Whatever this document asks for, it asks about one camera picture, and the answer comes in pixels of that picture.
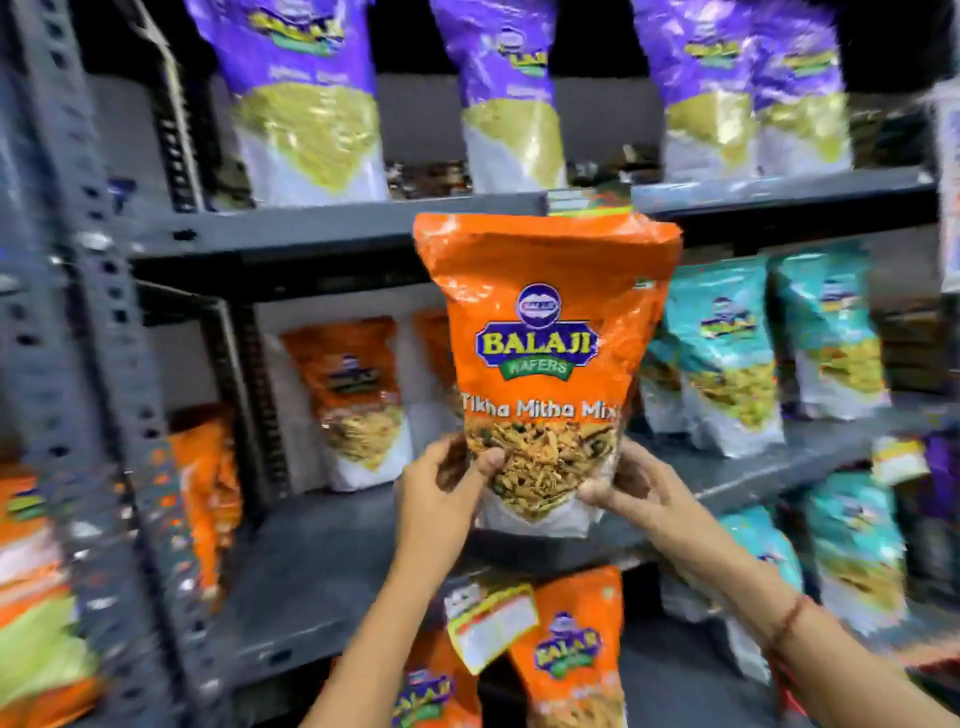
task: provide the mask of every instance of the yellow and white price tag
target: yellow and white price tag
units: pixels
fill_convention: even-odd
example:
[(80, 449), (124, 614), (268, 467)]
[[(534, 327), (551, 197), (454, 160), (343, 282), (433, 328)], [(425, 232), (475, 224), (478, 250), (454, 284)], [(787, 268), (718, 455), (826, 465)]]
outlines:
[(529, 584), (496, 591), (470, 584), (448, 596), (444, 606), (446, 631), (471, 675), (479, 675), (516, 638), (540, 624)]
[(889, 488), (929, 472), (920, 440), (881, 437), (874, 441), (873, 476), (877, 485)]

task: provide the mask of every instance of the black background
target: black background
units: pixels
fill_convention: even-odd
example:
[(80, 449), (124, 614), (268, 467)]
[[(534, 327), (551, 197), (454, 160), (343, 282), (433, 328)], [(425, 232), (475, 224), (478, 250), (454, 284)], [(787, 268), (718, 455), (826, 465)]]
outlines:
[[(91, 73), (156, 83), (155, 54), (128, 28), (114, 2), (72, 0), (74, 24)], [(923, 90), (950, 74), (951, 0), (834, 0), (848, 89)], [(180, 0), (147, 0), (189, 75), (216, 68)], [(373, 59), (380, 73), (454, 73), (428, 0), (378, 0), (370, 9)], [(647, 75), (630, 0), (559, 0), (554, 76), (630, 78)]]

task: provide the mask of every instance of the person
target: person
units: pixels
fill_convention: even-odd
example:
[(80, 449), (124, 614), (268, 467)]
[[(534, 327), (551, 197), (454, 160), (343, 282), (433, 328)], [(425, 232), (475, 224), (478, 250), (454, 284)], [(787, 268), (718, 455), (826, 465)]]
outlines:
[[(488, 450), (458, 482), (466, 445), (447, 438), (404, 471), (390, 572), (302, 728), (390, 724), (427, 604), (460, 555), (480, 493), (504, 458), (503, 450)], [(673, 469), (637, 443), (624, 441), (613, 484), (588, 481), (578, 497), (644, 529), (679, 570), (724, 596), (758, 644), (777, 642), (792, 692), (824, 728), (960, 726), (902, 669), (864, 648), (825, 610), (802, 603), (776, 566), (740, 546)]]

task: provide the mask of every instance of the purple snack bag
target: purple snack bag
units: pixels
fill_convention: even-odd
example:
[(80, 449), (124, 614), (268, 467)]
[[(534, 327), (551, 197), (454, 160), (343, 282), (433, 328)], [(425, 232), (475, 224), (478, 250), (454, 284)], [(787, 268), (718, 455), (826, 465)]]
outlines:
[(460, 72), (474, 191), (566, 187), (547, 72), (557, 22), (553, 0), (430, 0), (430, 8)]
[(750, 5), (633, 0), (634, 26), (666, 113), (664, 173), (684, 182), (756, 175)]
[(367, 0), (187, 0), (220, 61), (259, 203), (389, 199)]
[(847, 97), (832, 10), (803, 0), (766, 0), (754, 11), (754, 29), (754, 108), (763, 173), (850, 169)]

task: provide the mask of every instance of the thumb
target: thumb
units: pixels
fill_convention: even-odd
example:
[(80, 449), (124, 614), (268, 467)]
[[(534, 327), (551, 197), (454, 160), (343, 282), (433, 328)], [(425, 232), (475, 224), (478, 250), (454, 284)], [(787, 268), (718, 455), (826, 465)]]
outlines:
[(506, 459), (507, 453), (501, 448), (491, 448), (477, 455), (469, 470), (460, 478), (453, 495), (468, 501), (472, 507), (480, 498), (480, 491), (499, 472)]
[(610, 483), (597, 479), (585, 480), (577, 489), (577, 498), (589, 505), (599, 506), (605, 511), (622, 516), (643, 530), (650, 530), (657, 524), (660, 506), (647, 498), (639, 498), (614, 488)]

